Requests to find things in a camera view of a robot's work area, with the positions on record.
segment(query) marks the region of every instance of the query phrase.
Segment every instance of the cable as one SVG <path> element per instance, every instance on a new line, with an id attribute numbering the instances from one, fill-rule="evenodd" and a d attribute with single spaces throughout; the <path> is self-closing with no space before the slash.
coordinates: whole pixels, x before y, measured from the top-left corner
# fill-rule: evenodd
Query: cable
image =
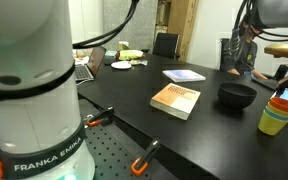
<path id="1" fill-rule="evenodd" d="M 125 21 L 123 24 L 124 26 L 126 25 L 126 23 L 131 20 L 132 16 L 135 13 L 135 9 L 131 12 L 131 16 L 127 19 L 127 21 Z M 93 47 L 97 47 L 97 46 L 101 46 L 105 43 L 107 43 L 108 41 L 112 40 L 115 36 L 117 36 L 120 32 L 122 31 L 122 29 L 117 30 L 116 32 L 114 32 L 114 34 L 112 34 L 111 36 L 109 36 L 108 38 L 106 38 L 105 40 L 95 43 L 95 44 L 90 44 L 90 45 L 84 45 L 84 46 L 77 46 L 75 47 L 76 49 L 85 49 L 85 48 L 93 48 Z"/>
<path id="2" fill-rule="evenodd" d="M 267 38 L 264 38 L 260 35 L 257 35 L 257 37 L 260 39 L 263 39 L 265 41 L 271 41 L 271 42 L 286 42 L 286 41 L 288 41 L 288 39 L 267 39 Z"/>
<path id="3" fill-rule="evenodd" d="M 98 37 L 83 41 L 83 42 L 79 42 L 79 43 L 75 43 L 73 44 L 73 49 L 85 49 L 85 48 L 91 48 L 91 47 L 96 47 L 96 46 L 100 46 L 105 44 L 106 42 L 110 41 L 111 39 L 113 39 L 115 36 L 117 36 L 122 30 L 123 28 L 126 26 L 126 24 L 131 20 L 131 18 L 133 17 L 136 7 L 137 7 L 137 3 L 138 0 L 132 0 L 132 4 L 129 8 L 129 11 L 127 13 L 127 16 L 125 18 L 125 21 L 119 25 L 118 27 L 116 27 L 115 29 L 111 30 L 110 32 L 107 32 L 103 35 L 100 35 Z M 101 42 L 95 43 L 95 44 L 90 44 L 93 43 L 97 40 L 102 40 Z"/>
<path id="4" fill-rule="evenodd" d="M 277 36 L 277 37 L 288 37 L 288 35 L 283 35 L 283 34 L 274 34 L 274 33 L 271 33 L 271 32 L 264 31 L 263 29 L 261 29 L 261 32 L 263 32 L 264 34 L 271 35 L 271 36 Z"/>
<path id="5" fill-rule="evenodd" d="M 134 10 L 134 5 L 135 5 L 135 4 L 132 2 L 131 6 L 130 6 L 130 9 L 129 9 L 129 12 L 127 13 L 127 16 L 126 16 L 126 18 L 125 18 L 125 21 L 124 21 L 121 25 L 119 25 L 119 26 L 116 27 L 115 29 L 111 30 L 110 32 L 107 32 L 107 33 L 105 33 L 105 34 L 102 34 L 102 35 L 100 35 L 100 36 L 97 36 L 97 37 L 95 37 L 95 38 L 92 38 L 92 39 L 89 39 L 89 40 L 86 40 L 86 41 L 82 41 L 82 42 L 79 42 L 79 43 L 75 43 L 75 44 L 73 44 L 73 46 L 82 46 L 82 45 L 85 45 L 85 44 L 88 44 L 88 43 L 91 43 L 91 42 L 100 40 L 100 39 L 102 39 L 102 38 L 105 38 L 105 37 L 107 37 L 107 36 L 115 33 L 117 30 L 123 28 L 123 26 L 126 24 L 127 19 L 130 17 L 131 12 Z"/>
<path id="6" fill-rule="evenodd" d="M 235 24 L 234 24 L 234 29 L 237 29 L 238 28 L 238 24 L 240 22 L 240 19 L 241 19 L 241 16 L 242 16 L 242 12 L 244 10 L 244 7 L 246 5 L 246 3 L 248 3 L 250 0 L 244 0 L 240 6 L 240 9 L 238 10 L 238 13 L 237 13 L 237 16 L 236 16 L 236 19 L 235 19 Z"/>
<path id="7" fill-rule="evenodd" d="M 251 22 L 253 21 L 254 16 L 255 16 L 255 13 L 256 13 L 256 11 L 257 11 L 257 2 L 258 2 L 258 0 L 254 0 L 254 2 L 253 2 L 253 4 L 252 4 L 252 10 L 248 10 L 248 11 L 251 11 L 251 12 L 250 12 L 250 13 L 251 13 L 251 17 L 250 17 L 249 20 L 248 20 L 248 26 L 247 26 L 245 32 L 248 32 L 250 29 L 252 30 L 252 28 L 251 28 Z M 242 49 L 244 48 L 244 44 L 245 44 L 245 41 L 243 41 L 243 42 L 242 42 L 242 45 L 239 47 L 239 37 L 237 37 L 236 39 L 238 39 L 238 40 L 236 40 L 236 42 L 235 42 L 235 43 L 237 43 L 237 44 L 235 44 L 235 46 L 232 46 L 233 48 L 236 48 L 236 50 L 234 50 L 234 51 L 238 51 L 238 54 L 237 54 L 236 57 L 234 57 L 234 56 L 236 55 L 236 52 L 233 51 L 233 53 L 234 53 L 234 54 L 233 54 L 233 57 L 234 57 L 234 61 L 235 61 L 235 62 L 241 57 L 241 55 L 242 55 Z"/>
<path id="8" fill-rule="evenodd" d="M 248 1 L 246 4 L 246 13 L 249 12 L 251 10 L 251 2 Z"/>

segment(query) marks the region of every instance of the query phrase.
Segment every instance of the black tabletop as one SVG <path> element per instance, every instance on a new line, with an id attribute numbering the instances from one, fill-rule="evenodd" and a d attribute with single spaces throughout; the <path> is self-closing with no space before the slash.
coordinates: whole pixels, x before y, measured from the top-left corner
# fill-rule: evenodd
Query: black tabletop
<path id="1" fill-rule="evenodd" d="M 147 66 L 128 70 L 102 66 L 96 80 L 78 91 L 102 107 L 114 106 L 117 117 L 220 179 L 288 179 L 288 124 L 274 137 L 257 129 L 272 91 L 242 76 L 154 55 L 146 59 Z M 190 69 L 206 77 L 175 83 L 201 92 L 187 121 L 149 105 L 158 91 L 173 83 L 162 73 L 170 69 Z M 242 111 L 222 105 L 217 91 L 223 82 L 256 89 L 255 101 Z"/>

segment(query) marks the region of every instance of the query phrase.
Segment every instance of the white wall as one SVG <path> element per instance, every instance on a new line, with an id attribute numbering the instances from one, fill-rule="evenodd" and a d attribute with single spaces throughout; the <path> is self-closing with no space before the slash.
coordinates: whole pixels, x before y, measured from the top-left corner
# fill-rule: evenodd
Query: white wall
<path id="1" fill-rule="evenodd" d="M 230 38 L 241 2 L 242 0 L 199 0 L 188 62 L 214 69 L 219 68 L 219 39 Z M 288 34 L 288 29 L 274 29 L 270 32 Z M 279 64 L 288 63 L 286 58 L 277 59 L 264 53 L 264 48 L 272 42 L 259 38 L 255 38 L 255 42 L 258 44 L 255 68 L 260 72 L 274 75 Z"/>
<path id="2" fill-rule="evenodd" d="M 103 0 L 69 0 L 72 41 L 103 34 Z"/>

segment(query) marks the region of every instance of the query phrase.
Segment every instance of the blue cup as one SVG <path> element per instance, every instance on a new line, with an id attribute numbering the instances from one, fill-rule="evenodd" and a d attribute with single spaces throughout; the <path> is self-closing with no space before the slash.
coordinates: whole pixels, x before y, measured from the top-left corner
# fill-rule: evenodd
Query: blue cup
<path id="1" fill-rule="evenodd" d="M 281 116 L 281 115 L 278 115 L 272 111 L 270 111 L 269 109 L 267 109 L 267 107 L 265 107 L 265 110 L 267 115 L 275 118 L 275 119 L 278 119 L 278 120 L 281 120 L 281 121 L 288 121 L 288 117 L 285 117 L 285 116 Z"/>

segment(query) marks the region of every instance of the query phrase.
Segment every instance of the blue book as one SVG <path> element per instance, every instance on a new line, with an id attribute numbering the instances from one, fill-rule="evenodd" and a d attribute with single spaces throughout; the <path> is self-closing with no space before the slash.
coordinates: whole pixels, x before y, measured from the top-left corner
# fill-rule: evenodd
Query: blue book
<path id="1" fill-rule="evenodd" d="M 204 76 L 187 69 L 165 70 L 163 73 L 174 82 L 203 81 L 206 79 Z"/>

